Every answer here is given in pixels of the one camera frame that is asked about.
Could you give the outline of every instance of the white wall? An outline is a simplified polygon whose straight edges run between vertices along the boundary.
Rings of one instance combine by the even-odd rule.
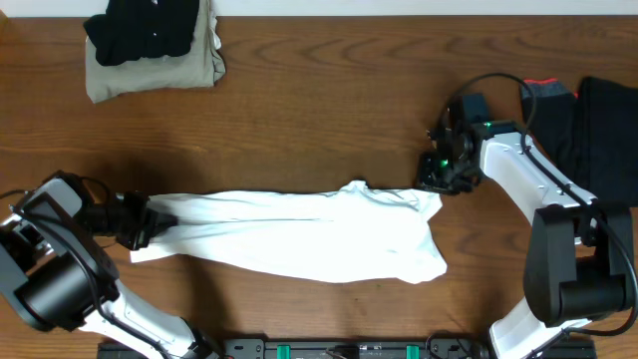
[[[629,15],[638,0],[213,0],[220,16]],[[0,0],[9,17],[87,17],[108,0]]]

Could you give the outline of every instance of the folded black garment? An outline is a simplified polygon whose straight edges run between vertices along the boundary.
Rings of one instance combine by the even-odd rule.
[[[84,23],[102,66],[190,51],[199,0],[110,0]]]
[[[578,98],[557,81],[529,82],[530,128],[559,170],[605,201],[638,205],[638,89],[585,78]],[[525,117],[531,98],[521,89]]]

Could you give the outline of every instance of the black fabric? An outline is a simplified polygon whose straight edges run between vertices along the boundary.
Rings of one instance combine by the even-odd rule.
[[[526,117],[531,100],[521,94]],[[601,200],[638,205],[638,89],[586,78],[578,94],[538,97],[531,132],[576,184]]]
[[[111,0],[84,23],[102,66],[190,51],[199,0]]]

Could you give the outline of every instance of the folded clothing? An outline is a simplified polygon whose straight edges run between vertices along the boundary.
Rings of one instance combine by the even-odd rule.
[[[199,0],[110,0],[84,23],[102,66],[190,51]]]
[[[210,2],[200,0],[190,51],[180,57],[141,58],[119,66],[104,67],[96,60],[97,48],[87,39],[87,94],[94,103],[127,92],[160,88],[211,87],[225,74],[217,52]]]
[[[419,283],[447,270],[428,227],[441,206],[436,193],[373,190],[360,180],[316,194],[156,195],[149,207],[175,215],[179,225],[131,252],[131,260],[180,253],[332,283]]]
[[[528,82],[530,128],[556,167],[599,199],[638,205],[638,89],[585,78],[578,97],[557,80]],[[521,89],[525,117],[531,97]]]

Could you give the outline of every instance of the white cloth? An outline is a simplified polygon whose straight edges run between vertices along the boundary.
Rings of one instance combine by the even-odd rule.
[[[360,180],[316,194],[155,195],[149,207],[176,215],[179,225],[132,251],[131,260],[181,253],[332,283],[374,278],[419,283],[448,268],[428,227],[441,206],[436,193],[369,189]]]

